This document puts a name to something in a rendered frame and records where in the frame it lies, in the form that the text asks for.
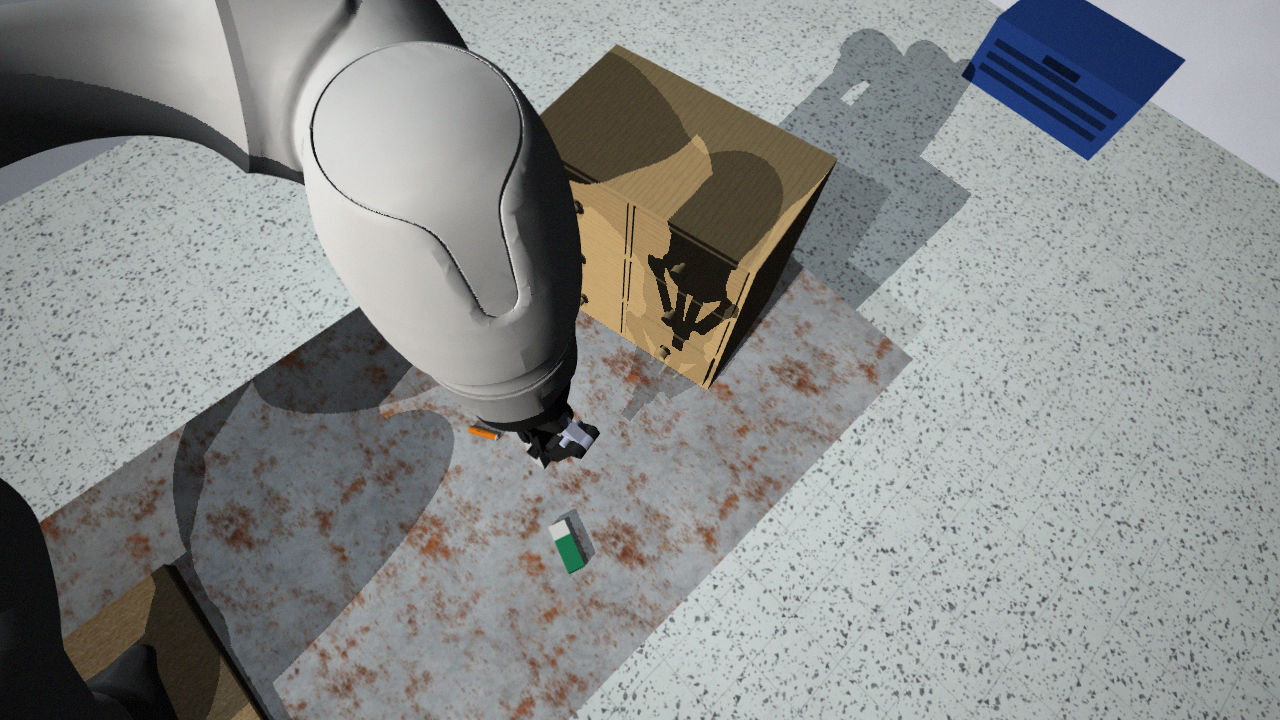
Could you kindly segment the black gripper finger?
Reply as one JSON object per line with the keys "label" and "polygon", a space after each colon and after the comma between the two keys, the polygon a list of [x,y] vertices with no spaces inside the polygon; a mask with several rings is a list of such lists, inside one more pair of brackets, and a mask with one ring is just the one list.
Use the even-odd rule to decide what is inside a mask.
{"label": "black gripper finger", "polygon": [[550,460],[559,462],[570,456],[582,459],[588,448],[600,436],[596,427],[585,424],[581,420],[573,423],[566,413],[562,414],[558,421],[564,428],[562,436],[538,430],[536,428],[527,432],[524,430],[531,442],[527,454],[536,459],[538,465],[544,469],[549,465]]}
{"label": "black gripper finger", "polygon": [[[518,438],[524,441],[524,445],[525,445],[525,446],[526,446],[526,448],[529,450],[529,448],[531,447],[531,442],[530,442],[530,439],[529,439],[529,436],[527,436],[526,433],[524,433],[524,430],[521,430],[521,432],[517,432],[517,434],[518,434]],[[532,457],[532,461],[534,461],[534,462],[538,462],[538,460],[536,460],[536,459],[534,459],[534,457]]]}

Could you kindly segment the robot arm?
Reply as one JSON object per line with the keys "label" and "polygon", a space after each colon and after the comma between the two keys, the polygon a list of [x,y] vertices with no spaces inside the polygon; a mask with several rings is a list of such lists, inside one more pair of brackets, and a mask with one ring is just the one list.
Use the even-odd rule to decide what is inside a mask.
{"label": "robot arm", "polygon": [[[0,5],[0,168],[161,136],[305,184],[381,336],[484,421],[522,421],[577,366],[579,219],[538,111],[467,49],[436,0]],[[79,676],[38,519],[1,478],[0,720],[179,720],[151,644]]]}

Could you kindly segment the small wooden chest of drawers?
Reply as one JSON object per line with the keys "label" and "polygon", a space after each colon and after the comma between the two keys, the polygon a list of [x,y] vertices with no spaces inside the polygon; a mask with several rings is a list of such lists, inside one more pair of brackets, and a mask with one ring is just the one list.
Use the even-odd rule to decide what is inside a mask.
{"label": "small wooden chest of drawers", "polygon": [[[618,44],[540,117],[564,167],[628,202],[626,254],[579,228],[626,258],[625,299],[582,275],[625,302],[621,336],[632,263],[730,322],[713,356],[634,307],[716,359],[709,389],[769,301],[838,158]],[[635,208],[750,273],[731,318],[632,260]]]}

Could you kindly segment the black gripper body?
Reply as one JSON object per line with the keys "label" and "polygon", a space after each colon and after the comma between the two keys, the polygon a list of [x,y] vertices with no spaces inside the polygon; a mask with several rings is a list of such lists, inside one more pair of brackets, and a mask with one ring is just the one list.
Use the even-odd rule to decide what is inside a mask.
{"label": "black gripper body", "polygon": [[561,395],[556,398],[556,401],[550,404],[550,407],[548,407],[544,413],[540,413],[536,416],[531,416],[522,421],[497,423],[497,421],[484,421],[479,416],[477,418],[486,425],[493,427],[498,430],[520,432],[536,428],[538,430],[547,430],[550,433],[559,434],[564,430],[564,428],[558,421],[562,414],[566,413],[571,420],[573,419],[573,410],[572,407],[570,407],[570,404],[567,404],[570,396],[570,386],[571,380],[561,392]]}

